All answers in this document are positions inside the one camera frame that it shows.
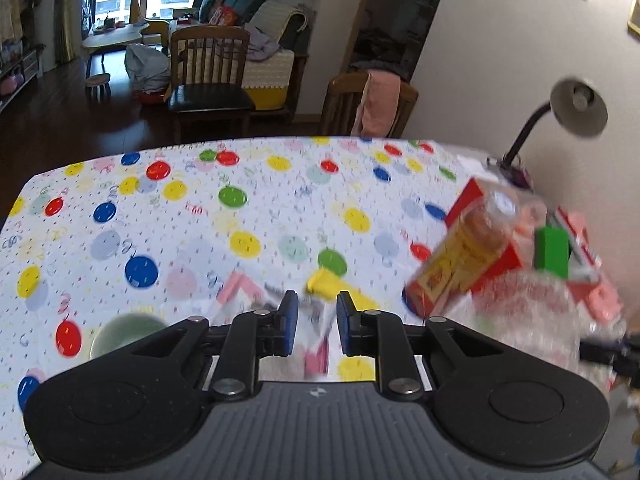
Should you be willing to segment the silver snack packet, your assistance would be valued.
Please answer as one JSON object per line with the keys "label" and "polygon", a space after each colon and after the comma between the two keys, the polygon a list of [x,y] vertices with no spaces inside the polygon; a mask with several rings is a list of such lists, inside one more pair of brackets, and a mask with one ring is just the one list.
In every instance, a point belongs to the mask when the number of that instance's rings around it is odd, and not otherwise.
{"label": "silver snack packet", "polygon": [[[276,312],[286,291],[268,282],[254,282],[246,273],[233,270],[221,280],[210,280],[215,307],[210,318],[216,325],[227,324],[240,313],[256,310]],[[329,373],[329,339],[335,322],[335,308],[311,292],[298,292],[297,308],[285,323],[291,326],[291,353],[286,358],[267,358],[259,377],[265,380],[301,382],[316,380]]]}

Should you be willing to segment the yellow sponge cloth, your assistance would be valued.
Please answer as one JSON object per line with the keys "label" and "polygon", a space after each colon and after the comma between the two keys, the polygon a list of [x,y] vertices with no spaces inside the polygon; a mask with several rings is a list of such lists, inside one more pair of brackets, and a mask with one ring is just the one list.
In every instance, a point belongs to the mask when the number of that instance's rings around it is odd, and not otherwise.
{"label": "yellow sponge cloth", "polygon": [[378,303],[358,287],[347,284],[339,276],[326,268],[320,268],[306,283],[307,292],[326,301],[334,302],[340,292],[348,292],[358,311],[378,310]]}

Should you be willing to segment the orange tea bottle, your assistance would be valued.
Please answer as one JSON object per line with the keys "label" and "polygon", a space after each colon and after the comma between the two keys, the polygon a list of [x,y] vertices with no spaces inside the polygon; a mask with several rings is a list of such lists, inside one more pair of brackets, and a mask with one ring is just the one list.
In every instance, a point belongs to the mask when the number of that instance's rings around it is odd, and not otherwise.
{"label": "orange tea bottle", "polygon": [[408,309],[428,318],[450,301],[525,266],[514,242],[520,218],[514,188],[472,178],[445,217],[447,233],[405,284]]}

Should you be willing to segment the green scrub sponge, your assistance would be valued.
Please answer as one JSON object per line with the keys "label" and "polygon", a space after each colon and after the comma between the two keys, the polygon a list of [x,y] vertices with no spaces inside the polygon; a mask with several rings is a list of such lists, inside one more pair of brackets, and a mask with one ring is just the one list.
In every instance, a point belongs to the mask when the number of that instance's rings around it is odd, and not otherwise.
{"label": "green scrub sponge", "polygon": [[570,241],[567,232],[561,228],[544,226],[536,229],[534,243],[534,268],[567,280],[570,262]]}

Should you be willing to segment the clear plastic bag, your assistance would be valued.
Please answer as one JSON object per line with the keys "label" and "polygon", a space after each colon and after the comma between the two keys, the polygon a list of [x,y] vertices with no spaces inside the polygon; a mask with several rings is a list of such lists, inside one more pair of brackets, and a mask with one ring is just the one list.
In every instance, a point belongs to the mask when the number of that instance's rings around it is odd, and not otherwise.
{"label": "clear plastic bag", "polygon": [[622,314],[608,324],[578,304],[565,280],[536,269],[499,276],[477,294],[468,292],[447,315],[491,338],[585,377],[602,391],[611,388],[611,367],[580,362],[579,341],[587,336],[623,336]]}

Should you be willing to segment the red cardboard box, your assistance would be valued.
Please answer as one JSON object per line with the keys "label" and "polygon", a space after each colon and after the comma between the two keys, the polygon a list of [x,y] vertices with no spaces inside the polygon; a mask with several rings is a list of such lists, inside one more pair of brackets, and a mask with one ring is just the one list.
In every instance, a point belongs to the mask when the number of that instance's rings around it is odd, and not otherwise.
{"label": "red cardboard box", "polygon": [[[468,181],[449,209],[445,217],[446,226],[453,226],[460,214],[473,202],[494,191],[503,192],[509,196],[516,209],[518,204],[526,200],[540,200],[531,192],[474,177]],[[568,212],[561,207],[551,209],[547,207],[547,209],[545,226],[563,229],[567,232],[570,241],[568,279],[565,281],[574,300],[578,304],[583,304],[591,317],[601,324],[616,320],[622,314],[623,301],[616,287],[603,271],[601,258],[589,246],[584,216],[577,212]],[[471,292],[477,294],[487,288],[490,282],[511,271],[535,269],[534,249],[534,239],[517,242],[511,237],[500,258],[471,286]]]}

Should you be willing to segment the balloon print tablecloth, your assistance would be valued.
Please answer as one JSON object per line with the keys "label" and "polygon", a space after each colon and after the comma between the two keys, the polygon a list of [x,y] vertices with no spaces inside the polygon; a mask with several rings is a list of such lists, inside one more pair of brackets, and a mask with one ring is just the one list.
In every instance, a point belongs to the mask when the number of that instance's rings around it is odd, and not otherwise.
{"label": "balloon print tablecloth", "polygon": [[[428,141],[272,138],[158,148],[32,177],[1,230],[1,474],[36,466],[22,408],[88,361],[98,330],[149,313],[210,315],[233,270],[296,294],[320,268],[405,322],[406,281],[446,234],[476,159]],[[370,380],[341,354],[325,380]]]}

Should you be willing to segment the pale green bowl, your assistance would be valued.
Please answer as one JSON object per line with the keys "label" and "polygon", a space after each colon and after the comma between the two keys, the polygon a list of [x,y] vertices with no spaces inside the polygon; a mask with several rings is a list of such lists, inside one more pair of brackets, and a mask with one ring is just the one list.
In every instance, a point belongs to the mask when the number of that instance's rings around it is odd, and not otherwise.
{"label": "pale green bowl", "polygon": [[167,324],[149,313],[127,313],[116,316],[102,326],[93,339],[89,359],[95,359],[133,342],[150,336]]}

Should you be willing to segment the pink towel on chair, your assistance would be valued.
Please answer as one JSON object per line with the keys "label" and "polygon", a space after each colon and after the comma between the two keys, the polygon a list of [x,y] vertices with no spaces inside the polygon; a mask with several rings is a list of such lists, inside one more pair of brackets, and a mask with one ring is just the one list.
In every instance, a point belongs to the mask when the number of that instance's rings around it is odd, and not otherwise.
{"label": "pink towel on chair", "polygon": [[386,138],[395,121],[401,79],[384,70],[368,70],[351,136]]}

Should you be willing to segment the wooden chair with towel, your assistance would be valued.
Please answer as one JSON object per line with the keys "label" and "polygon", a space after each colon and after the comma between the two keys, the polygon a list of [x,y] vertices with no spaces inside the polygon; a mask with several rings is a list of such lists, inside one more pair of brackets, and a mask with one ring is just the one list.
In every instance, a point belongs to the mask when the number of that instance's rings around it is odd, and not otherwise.
{"label": "wooden chair with towel", "polygon": [[[320,117],[320,136],[350,136],[366,79],[367,72],[347,73],[329,82]],[[395,121],[386,138],[401,137],[418,97],[419,92],[413,86],[401,81]]]}

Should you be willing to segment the dark wooden chair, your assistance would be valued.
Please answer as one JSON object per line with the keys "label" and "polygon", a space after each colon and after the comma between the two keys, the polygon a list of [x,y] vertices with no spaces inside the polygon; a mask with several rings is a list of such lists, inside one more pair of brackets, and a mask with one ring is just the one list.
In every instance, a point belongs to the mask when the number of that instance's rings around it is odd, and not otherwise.
{"label": "dark wooden chair", "polygon": [[255,103],[242,82],[250,34],[241,27],[198,25],[170,36],[174,141],[244,138]]}

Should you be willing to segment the small wooden stool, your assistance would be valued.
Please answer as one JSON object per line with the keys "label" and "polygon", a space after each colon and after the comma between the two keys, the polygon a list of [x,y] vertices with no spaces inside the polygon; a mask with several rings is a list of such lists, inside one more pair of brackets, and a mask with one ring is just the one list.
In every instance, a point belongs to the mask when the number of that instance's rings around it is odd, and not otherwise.
{"label": "small wooden stool", "polygon": [[88,100],[102,102],[111,99],[111,75],[102,73],[85,79],[85,95]]}

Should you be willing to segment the sofa with cream cover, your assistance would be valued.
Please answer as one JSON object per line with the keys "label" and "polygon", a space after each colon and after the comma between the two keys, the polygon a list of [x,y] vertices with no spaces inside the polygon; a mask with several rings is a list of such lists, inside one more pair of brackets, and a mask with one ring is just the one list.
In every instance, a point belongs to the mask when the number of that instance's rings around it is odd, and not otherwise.
{"label": "sofa with cream cover", "polygon": [[296,110],[311,33],[305,11],[277,0],[203,0],[198,21],[250,34],[243,89],[256,110]]}

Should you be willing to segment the round coffee table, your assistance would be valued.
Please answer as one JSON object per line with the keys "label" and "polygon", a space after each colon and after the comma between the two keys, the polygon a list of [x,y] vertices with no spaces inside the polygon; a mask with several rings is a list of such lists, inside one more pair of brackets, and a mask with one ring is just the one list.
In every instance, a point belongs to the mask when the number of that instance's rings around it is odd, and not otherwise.
{"label": "round coffee table", "polygon": [[115,28],[109,32],[95,34],[90,32],[89,36],[82,40],[81,47],[87,53],[86,77],[91,76],[92,60],[95,56],[104,58],[104,55],[111,52],[125,50],[128,44],[142,41],[142,32],[150,26],[149,23],[127,24],[122,28]]}

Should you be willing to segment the low tv cabinet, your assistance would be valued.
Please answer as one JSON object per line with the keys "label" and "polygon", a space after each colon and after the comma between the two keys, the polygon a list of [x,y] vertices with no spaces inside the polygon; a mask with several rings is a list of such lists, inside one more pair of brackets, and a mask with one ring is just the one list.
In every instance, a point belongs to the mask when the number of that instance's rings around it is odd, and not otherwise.
{"label": "low tv cabinet", "polygon": [[4,110],[33,80],[42,76],[41,49],[24,52],[1,71],[0,110]]}

